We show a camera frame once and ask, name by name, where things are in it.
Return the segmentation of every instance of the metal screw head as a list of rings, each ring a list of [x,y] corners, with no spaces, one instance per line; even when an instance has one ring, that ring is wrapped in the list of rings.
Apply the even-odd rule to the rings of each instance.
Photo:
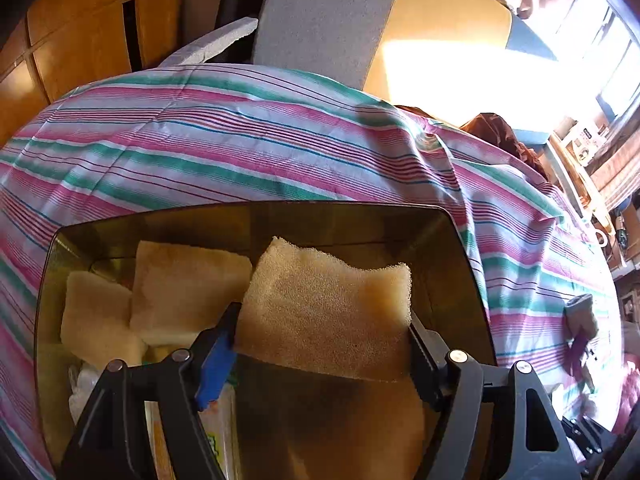
[[[516,368],[520,373],[523,373],[523,374],[529,374],[533,370],[531,365],[526,361],[518,361],[516,363]]]
[[[468,359],[468,355],[462,350],[452,350],[449,352],[449,357],[456,363],[464,363]]]
[[[189,354],[189,351],[187,349],[180,348],[171,354],[171,359],[173,359],[177,363],[183,363],[190,357],[190,355],[191,354]]]
[[[109,361],[109,363],[107,364],[107,370],[110,372],[119,372],[120,370],[122,370],[123,366],[124,362],[122,362],[120,359],[114,359],[113,361]]]

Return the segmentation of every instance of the wooden furniture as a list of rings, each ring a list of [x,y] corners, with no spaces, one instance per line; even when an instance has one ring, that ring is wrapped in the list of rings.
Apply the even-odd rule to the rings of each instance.
[[[556,153],[556,150],[553,149],[552,145],[548,141],[542,147],[540,163],[545,168],[546,174],[551,179],[551,182],[553,184],[559,184],[562,190],[564,190],[564,193],[569,199],[569,203],[578,213],[578,216],[583,220],[589,220],[591,215],[590,213],[587,213],[582,206],[582,203],[580,202],[580,195],[578,194],[577,189],[575,189],[571,176],[569,176],[569,173]]]
[[[181,0],[35,0],[0,50],[0,147],[73,88],[157,66]]]
[[[622,212],[622,218],[625,220],[628,246],[623,251],[614,239],[612,254],[607,261],[615,280],[640,267],[640,219],[632,204]]]
[[[600,192],[591,181],[589,175],[584,171],[584,168],[571,156],[556,134],[550,135],[548,143],[562,162],[571,179],[572,185],[575,186],[582,208],[588,214],[593,214],[603,227],[604,232],[608,235],[615,234],[616,230],[611,222],[604,199],[601,197]]]
[[[635,285],[620,298],[620,317],[624,321],[638,323],[640,320],[640,288]]]

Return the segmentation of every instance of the white plastic bag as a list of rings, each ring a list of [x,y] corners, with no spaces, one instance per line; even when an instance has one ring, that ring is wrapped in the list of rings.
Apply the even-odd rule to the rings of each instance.
[[[78,423],[82,410],[84,410],[84,406],[89,400],[89,396],[99,378],[100,372],[87,363],[82,363],[80,373],[78,373],[78,369],[75,366],[69,368],[69,383],[71,384],[72,392],[69,397],[69,411],[74,424]]]

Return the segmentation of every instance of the striped fabric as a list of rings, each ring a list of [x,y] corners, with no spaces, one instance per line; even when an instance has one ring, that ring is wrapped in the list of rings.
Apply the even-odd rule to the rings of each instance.
[[[181,66],[68,94],[0,152],[0,426],[38,478],[52,469],[36,422],[33,323],[60,226],[237,200],[437,204],[462,236],[498,362],[564,383],[564,302],[590,292],[600,420],[620,398],[620,317],[592,229],[533,170],[498,148],[309,73]]]

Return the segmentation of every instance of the foam sponge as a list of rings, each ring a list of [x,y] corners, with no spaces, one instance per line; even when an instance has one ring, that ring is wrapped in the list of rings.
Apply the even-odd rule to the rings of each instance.
[[[249,258],[227,251],[140,242],[130,326],[151,346],[189,347],[242,300],[251,272]]]
[[[348,378],[408,374],[411,272],[361,270],[274,238],[238,317],[235,350],[272,364]]]
[[[66,280],[60,339],[76,357],[103,370],[112,359],[142,363],[144,342],[129,328],[131,292],[90,272]]]

